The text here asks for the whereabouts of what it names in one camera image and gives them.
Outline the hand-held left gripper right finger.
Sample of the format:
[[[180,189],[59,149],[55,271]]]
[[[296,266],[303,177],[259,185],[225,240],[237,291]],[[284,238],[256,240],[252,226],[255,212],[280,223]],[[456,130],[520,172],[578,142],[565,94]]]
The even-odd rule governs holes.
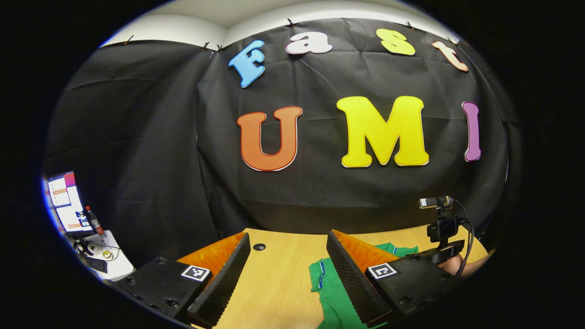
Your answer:
[[[328,232],[326,248],[367,327],[389,327],[420,312],[462,281],[435,265],[435,249],[397,257],[337,230]]]

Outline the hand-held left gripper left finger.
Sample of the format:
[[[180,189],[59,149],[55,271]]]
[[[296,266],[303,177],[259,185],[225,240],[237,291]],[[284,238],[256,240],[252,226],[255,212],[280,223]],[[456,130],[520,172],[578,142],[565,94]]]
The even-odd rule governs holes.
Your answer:
[[[159,256],[114,284],[163,316],[211,329],[225,312],[250,251],[249,234],[241,232],[179,260]]]

